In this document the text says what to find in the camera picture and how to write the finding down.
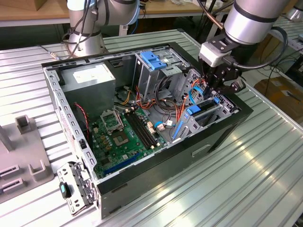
green motherboard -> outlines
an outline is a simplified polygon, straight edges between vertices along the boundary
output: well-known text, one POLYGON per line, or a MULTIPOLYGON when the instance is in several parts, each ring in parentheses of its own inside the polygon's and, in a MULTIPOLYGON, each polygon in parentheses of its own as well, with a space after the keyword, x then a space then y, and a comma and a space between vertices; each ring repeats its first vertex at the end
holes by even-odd
MULTIPOLYGON (((142 126, 148 129, 146 123, 147 116, 142 109, 133 112, 142 122, 142 126)), ((107 128, 117 124, 115 117, 106 116, 90 122, 89 126, 93 132, 92 150, 97 160, 94 170, 99 178, 105 177, 107 174, 115 172, 132 162, 135 162, 155 151, 166 146, 165 140, 157 133, 152 136, 157 145, 147 148, 137 136, 136 130, 131 127, 131 123, 127 120, 125 113, 120 113, 119 117, 123 125, 123 129, 115 130, 108 133, 107 128)))

gray plastic holder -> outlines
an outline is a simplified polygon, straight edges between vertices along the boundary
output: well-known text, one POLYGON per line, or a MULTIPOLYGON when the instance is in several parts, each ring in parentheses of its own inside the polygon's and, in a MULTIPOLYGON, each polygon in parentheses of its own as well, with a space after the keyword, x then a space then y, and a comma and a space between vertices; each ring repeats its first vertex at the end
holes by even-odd
POLYGON ((35 120, 0 126, 0 203, 53 179, 35 120))

blue drive bay bracket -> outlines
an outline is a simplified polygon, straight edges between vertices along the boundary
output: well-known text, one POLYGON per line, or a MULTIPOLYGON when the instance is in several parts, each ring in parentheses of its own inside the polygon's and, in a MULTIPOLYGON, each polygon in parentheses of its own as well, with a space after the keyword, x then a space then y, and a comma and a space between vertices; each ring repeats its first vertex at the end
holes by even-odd
POLYGON ((161 62, 158 56, 151 51, 141 52, 140 56, 152 68, 152 70, 163 69, 167 66, 167 64, 161 62))

metal slotted table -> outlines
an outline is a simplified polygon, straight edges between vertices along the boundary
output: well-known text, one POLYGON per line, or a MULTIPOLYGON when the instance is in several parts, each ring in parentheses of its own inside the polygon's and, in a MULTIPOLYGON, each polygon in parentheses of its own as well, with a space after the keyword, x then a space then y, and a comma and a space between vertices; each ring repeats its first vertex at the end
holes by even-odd
MULTIPOLYGON (((198 56, 199 44, 177 30, 105 39, 110 51, 166 42, 198 56)), ((73 157, 40 66, 52 60, 38 47, 1 51, 0 59, 0 124, 34 117, 56 173, 73 157)), ((238 96, 254 112, 216 151, 110 217, 101 220, 95 207, 72 217, 56 176, 0 204, 0 226, 291 226, 303 212, 303 130, 253 88, 238 96)))
MULTIPOLYGON (((299 34, 303 34, 303 22, 293 22, 281 16, 276 21, 275 26, 281 27, 286 31, 288 35, 288 45, 290 47, 296 51, 303 49, 303 42, 298 38, 299 34)), ((283 41, 283 37, 278 31, 271 30, 270 34, 280 41, 283 41)))

chip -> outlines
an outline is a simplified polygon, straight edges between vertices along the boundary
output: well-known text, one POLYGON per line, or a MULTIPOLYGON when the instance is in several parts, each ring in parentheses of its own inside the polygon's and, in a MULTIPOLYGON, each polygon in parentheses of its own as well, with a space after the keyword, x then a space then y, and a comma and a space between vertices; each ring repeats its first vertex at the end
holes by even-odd
POLYGON ((112 135, 112 139, 115 142, 117 147, 129 142, 129 139, 124 131, 119 131, 119 132, 114 133, 112 135))
POLYGON ((105 158, 103 160, 101 160, 101 164, 104 166, 106 165, 107 163, 110 163, 109 159, 108 158, 105 158))

